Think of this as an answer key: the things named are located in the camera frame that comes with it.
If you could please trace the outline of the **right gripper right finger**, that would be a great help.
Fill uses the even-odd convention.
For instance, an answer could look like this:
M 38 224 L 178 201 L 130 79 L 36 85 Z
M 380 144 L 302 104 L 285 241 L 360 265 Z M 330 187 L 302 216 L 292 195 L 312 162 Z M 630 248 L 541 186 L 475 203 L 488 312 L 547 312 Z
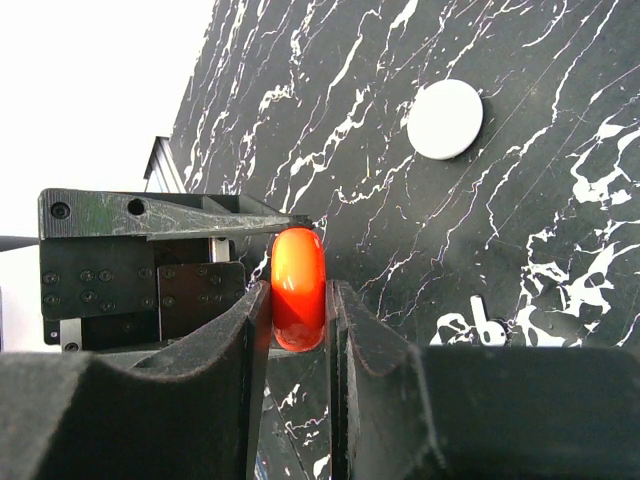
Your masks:
M 621 349 L 423 346 L 327 285 L 335 479 L 635 479 L 639 360 Z

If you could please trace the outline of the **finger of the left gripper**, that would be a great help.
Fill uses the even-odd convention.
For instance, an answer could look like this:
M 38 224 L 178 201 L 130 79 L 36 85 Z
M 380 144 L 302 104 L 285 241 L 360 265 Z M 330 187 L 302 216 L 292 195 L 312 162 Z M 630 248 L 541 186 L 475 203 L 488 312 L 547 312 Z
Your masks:
M 38 198 L 39 237 L 143 237 L 178 240 L 246 237 L 313 227 L 307 215 L 282 213 L 250 196 L 107 192 L 62 188 Z

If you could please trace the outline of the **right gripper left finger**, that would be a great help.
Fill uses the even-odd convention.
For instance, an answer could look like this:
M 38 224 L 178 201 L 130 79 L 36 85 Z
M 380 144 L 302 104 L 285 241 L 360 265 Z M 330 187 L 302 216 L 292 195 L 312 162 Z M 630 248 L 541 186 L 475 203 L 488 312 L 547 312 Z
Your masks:
M 130 367 L 91 353 L 1 357 L 5 479 L 249 479 L 270 288 Z

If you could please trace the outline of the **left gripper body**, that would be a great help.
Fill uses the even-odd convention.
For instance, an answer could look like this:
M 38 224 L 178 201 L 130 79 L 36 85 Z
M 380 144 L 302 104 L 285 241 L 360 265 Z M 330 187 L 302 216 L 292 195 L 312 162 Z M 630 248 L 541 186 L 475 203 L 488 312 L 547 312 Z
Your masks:
M 238 237 L 39 237 L 43 339 L 104 351 L 180 339 L 246 291 Z

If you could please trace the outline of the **orange earbud charging case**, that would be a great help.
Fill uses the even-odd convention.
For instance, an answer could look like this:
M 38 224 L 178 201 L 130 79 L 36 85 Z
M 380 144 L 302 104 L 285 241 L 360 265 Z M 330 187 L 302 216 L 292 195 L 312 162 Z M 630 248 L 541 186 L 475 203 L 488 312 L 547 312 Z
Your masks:
M 271 258 L 272 323 L 279 345 L 315 349 L 326 324 L 326 265 L 318 235 L 297 227 L 277 236 Z

